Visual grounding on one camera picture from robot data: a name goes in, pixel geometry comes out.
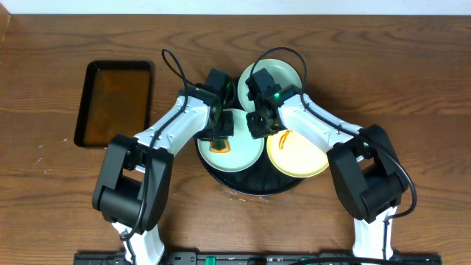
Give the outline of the orange green sponge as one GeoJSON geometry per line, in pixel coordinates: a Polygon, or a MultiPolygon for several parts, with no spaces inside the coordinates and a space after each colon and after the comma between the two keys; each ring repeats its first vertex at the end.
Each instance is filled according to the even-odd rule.
{"type": "Polygon", "coordinates": [[[231,151],[230,143],[226,139],[216,139],[210,142],[209,151],[213,153],[228,153],[231,151]]]}

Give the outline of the light green plate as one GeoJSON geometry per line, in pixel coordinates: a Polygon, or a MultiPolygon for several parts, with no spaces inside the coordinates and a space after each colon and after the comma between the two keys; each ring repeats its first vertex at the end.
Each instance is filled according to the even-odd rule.
{"type": "MultiPolygon", "coordinates": [[[[238,81],[237,94],[238,100],[242,108],[248,113],[255,111],[255,103],[248,98],[249,88],[246,80],[249,78],[253,63],[249,65],[243,72],[238,81]]],[[[296,70],[288,63],[277,59],[263,59],[259,61],[254,72],[265,68],[274,78],[275,82],[280,84],[282,88],[288,85],[296,85],[301,87],[301,79],[296,70]]]]}
{"type": "Polygon", "coordinates": [[[249,168],[261,156],[265,141],[254,139],[247,126],[244,110],[230,108],[233,113],[234,134],[228,137],[230,151],[215,153],[210,151],[208,141],[196,140],[198,151],[203,160],[213,168],[223,172],[239,172],[249,168]]]}

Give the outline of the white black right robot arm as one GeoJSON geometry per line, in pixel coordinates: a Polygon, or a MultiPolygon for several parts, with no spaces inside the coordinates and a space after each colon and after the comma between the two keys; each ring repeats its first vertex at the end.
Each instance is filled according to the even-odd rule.
{"type": "Polygon", "coordinates": [[[354,256],[391,259],[391,222],[414,210],[398,213],[397,206],[403,193],[415,187],[386,131],[335,117],[295,85],[248,88],[248,98],[255,103],[247,118],[252,136],[288,129],[319,147],[327,155],[337,197],[355,220],[354,256]]]}

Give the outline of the light green plate top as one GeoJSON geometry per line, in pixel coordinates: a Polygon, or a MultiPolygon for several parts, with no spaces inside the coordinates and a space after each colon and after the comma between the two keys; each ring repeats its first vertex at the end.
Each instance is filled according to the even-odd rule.
{"type": "MultiPolygon", "coordinates": [[[[238,100],[242,108],[248,113],[255,111],[255,103],[248,98],[249,88],[246,80],[249,78],[253,63],[249,65],[243,72],[238,81],[237,94],[238,100]]],[[[288,63],[277,59],[263,59],[259,61],[254,72],[265,68],[274,78],[275,82],[280,84],[282,88],[288,85],[296,85],[301,87],[301,79],[296,70],[288,63]]]]}

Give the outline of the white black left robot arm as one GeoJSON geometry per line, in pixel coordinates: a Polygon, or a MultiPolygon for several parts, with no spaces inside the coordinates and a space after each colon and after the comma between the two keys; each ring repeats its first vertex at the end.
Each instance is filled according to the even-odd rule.
{"type": "Polygon", "coordinates": [[[165,247],[157,223],[166,207],[174,157],[193,137],[228,147],[233,116],[223,109],[231,81],[186,85],[172,109],[133,137],[107,147],[92,206],[117,229],[128,264],[159,264],[165,247]]]}

